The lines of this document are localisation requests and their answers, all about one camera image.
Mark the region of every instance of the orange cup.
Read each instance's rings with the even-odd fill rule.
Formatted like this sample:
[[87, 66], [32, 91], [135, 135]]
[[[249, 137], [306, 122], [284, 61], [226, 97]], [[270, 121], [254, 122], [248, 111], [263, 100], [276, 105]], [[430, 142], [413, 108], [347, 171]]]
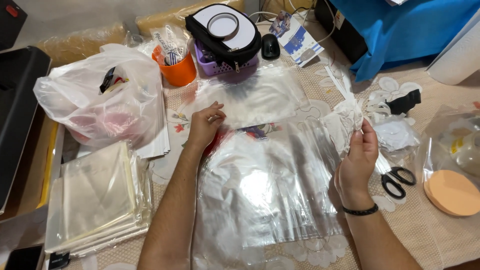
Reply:
[[152, 52], [152, 59], [158, 63], [160, 71], [173, 86], [185, 86], [191, 83], [197, 76], [197, 69], [192, 59], [192, 54], [188, 52], [187, 56], [180, 62], [172, 66], [164, 65], [164, 56], [159, 45]]

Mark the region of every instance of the black tag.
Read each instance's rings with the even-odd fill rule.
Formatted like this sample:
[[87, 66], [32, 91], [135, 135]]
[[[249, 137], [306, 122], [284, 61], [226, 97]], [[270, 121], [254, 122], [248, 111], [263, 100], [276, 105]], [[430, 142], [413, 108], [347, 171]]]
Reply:
[[67, 253], [52, 253], [50, 254], [50, 261], [48, 263], [48, 270], [61, 269], [70, 262], [70, 252]]
[[113, 71], [115, 70], [115, 67], [112, 67], [108, 72], [107, 75], [105, 75], [105, 78], [103, 79], [102, 85], [100, 85], [100, 95], [105, 92], [110, 87], [110, 84], [112, 83], [113, 79]]

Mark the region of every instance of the white plastic bag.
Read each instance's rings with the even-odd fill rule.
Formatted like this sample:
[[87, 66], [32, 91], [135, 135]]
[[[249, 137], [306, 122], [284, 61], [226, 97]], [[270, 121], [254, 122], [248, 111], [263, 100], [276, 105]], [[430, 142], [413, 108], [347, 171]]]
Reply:
[[106, 44], [99, 54], [38, 78], [33, 91], [45, 113], [78, 142], [105, 147], [153, 137], [160, 83], [154, 60], [136, 49]]

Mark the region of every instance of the floral tablecloth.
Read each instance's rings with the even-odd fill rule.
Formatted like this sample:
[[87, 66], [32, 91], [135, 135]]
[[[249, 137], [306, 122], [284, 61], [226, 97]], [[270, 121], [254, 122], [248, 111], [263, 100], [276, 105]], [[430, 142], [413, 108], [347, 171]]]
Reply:
[[[268, 24], [259, 24], [262, 34], [268, 32], [268, 27]], [[316, 40], [326, 36], [326, 32], [317, 23], [309, 23], [306, 28]], [[346, 58], [331, 40], [327, 40], [321, 45], [326, 50], [320, 54], [319, 59], [303, 68], [296, 67], [291, 58], [282, 50], [281, 60], [294, 70], [310, 100], [309, 105], [297, 110], [296, 117], [299, 121], [323, 117], [344, 99], [335, 88], [324, 67], [330, 66], [334, 74], [339, 75], [339, 71], [336, 72], [337, 63], [346, 64]], [[480, 76], [478, 74], [461, 85], [445, 86], [431, 79], [424, 71], [425, 66], [422, 62], [416, 62], [380, 72], [372, 80], [354, 83], [354, 92], [357, 93], [355, 97], [368, 100], [377, 95], [384, 95], [387, 96], [387, 99], [392, 100], [413, 89], [420, 89], [422, 103], [409, 113], [410, 122], [414, 123], [413, 127], [419, 132], [423, 131], [442, 104], [451, 107], [464, 105], [472, 109], [475, 106], [480, 107], [480, 103], [477, 102], [480, 100]], [[197, 79], [201, 77], [205, 77], [205, 75], [200, 71]], [[163, 196], [187, 140], [193, 113], [190, 104], [195, 90], [195, 82], [185, 87], [173, 87], [164, 82], [171, 151], [164, 157], [152, 160], [150, 164], [154, 171], [155, 206]], [[363, 109], [366, 109], [366, 102], [364, 102]], [[263, 132], [267, 132], [267, 128], [269, 128], [268, 125], [264, 127]], [[370, 194], [379, 205], [395, 235], [425, 270], [439, 270], [480, 258], [480, 227], [478, 225], [472, 227], [471, 220], [448, 217], [430, 204], [421, 190], [410, 186], [404, 186], [404, 188], [407, 197], [395, 200], [386, 195], [378, 176], [373, 176], [369, 183]], [[29, 219], [35, 221], [35, 215]], [[0, 234], [13, 232], [13, 227], [18, 226], [18, 222], [0, 224]], [[44, 226], [43, 222], [36, 221], [37, 227]], [[73, 259], [66, 269], [134, 270], [144, 237], [141, 235], [95, 255]], [[12, 244], [5, 239], [0, 237], [0, 251], [13, 248]], [[258, 269], [352, 270], [360, 268], [354, 243], [348, 235], [282, 243], [265, 247], [261, 252], [263, 252], [266, 262]], [[2, 259], [6, 258], [0, 256], [0, 264], [3, 262]], [[201, 269], [198, 264], [203, 263], [205, 262], [195, 262], [193, 268]]]

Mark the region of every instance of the black bracelet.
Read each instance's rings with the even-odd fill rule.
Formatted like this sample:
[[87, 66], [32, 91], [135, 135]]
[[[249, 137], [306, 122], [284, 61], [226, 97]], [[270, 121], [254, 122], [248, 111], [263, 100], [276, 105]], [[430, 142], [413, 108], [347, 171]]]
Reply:
[[354, 211], [354, 210], [348, 210], [347, 208], [343, 207], [343, 211], [347, 214], [350, 215], [355, 215], [355, 216], [366, 216], [375, 213], [378, 211], [378, 205], [375, 204], [372, 208], [363, 210], [363, 211]]

